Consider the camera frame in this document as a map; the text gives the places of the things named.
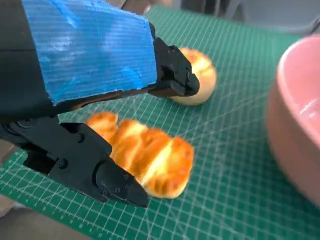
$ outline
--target round bread bun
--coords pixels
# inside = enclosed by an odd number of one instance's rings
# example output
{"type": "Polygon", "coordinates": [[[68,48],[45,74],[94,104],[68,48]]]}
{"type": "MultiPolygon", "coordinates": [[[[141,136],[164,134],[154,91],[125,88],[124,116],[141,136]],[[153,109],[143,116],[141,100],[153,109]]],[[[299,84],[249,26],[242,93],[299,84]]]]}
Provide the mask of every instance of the round bread bun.
{"type": "Polygon", "coordinates": [[[215,90],[217,72],[212,61],[202,52],[196,49],[179,48],[182,54],[189,60],[192,66],[192,73],[199,80],[199,91],[193,96],[172,96],[176,103],[195,106],[203,104],[215,90]]]}
{"type": "Polygon", "coordinates": [[[194,160],[194,147],[180,137],[110,112],[94,114],[86,124],[112,146],[110,157],[129,172],[146,192],[173,199],[185,189],[194,160]]]}

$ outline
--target pink bowl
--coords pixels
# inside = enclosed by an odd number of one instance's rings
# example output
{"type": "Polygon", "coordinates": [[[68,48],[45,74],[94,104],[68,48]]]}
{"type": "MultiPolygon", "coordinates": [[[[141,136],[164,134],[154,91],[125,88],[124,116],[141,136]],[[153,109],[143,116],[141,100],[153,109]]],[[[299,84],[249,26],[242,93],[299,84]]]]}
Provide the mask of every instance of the pink bowl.
{"type": "Polygon", "coordinates": [[[320,35],[297,41],[281,57],[266,128],[284,173],[320,208],[320,35]]]}

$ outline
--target green cutting mat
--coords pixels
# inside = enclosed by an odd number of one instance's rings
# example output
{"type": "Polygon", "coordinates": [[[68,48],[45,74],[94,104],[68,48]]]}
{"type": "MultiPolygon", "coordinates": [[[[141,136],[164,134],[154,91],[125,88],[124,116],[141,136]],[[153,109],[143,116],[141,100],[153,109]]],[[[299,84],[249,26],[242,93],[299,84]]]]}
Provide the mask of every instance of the green cutting mat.
{"type": "Polygon", "coordinates": [[[187,139],[196,154],[183,194],[151,198],[147,209],[101,204],[25,168],[21,151],[1,169],[1,192],[102,239],[319,239],[320,212],[279,171],[264,129],[277,62],[298,38],[161,7],[147,17],[168,44],[199,49],[213,60],[218,84],[211,99],[184,107],[144,94],[60,119],[113,111],[187,139]]]}

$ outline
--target blue tape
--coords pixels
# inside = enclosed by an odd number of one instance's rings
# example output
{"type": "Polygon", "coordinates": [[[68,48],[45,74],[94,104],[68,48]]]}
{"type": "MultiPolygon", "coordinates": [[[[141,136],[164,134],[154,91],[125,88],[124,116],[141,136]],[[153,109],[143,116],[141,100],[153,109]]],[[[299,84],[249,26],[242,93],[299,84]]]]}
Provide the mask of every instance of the blue tape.
{"type": "Polygon", "coordinates": [[[98,0],[22,0],[54,105],[157,81],[148,21],[98,0]]]}

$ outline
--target croissant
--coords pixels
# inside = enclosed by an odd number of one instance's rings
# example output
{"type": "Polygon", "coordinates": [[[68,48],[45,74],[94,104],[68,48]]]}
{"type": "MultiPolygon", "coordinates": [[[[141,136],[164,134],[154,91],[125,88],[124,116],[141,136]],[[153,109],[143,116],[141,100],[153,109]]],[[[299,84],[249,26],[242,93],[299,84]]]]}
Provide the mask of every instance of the croissant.
{"type": "Polygon", "coordinates": [[[96,113],[86,124],[112,145],[111,158],[133,175],[149,195],[173,199],[185,189],[193,166],[194,148],[180,137],[133,119],[117,126],[118,116],[96,113]]]}

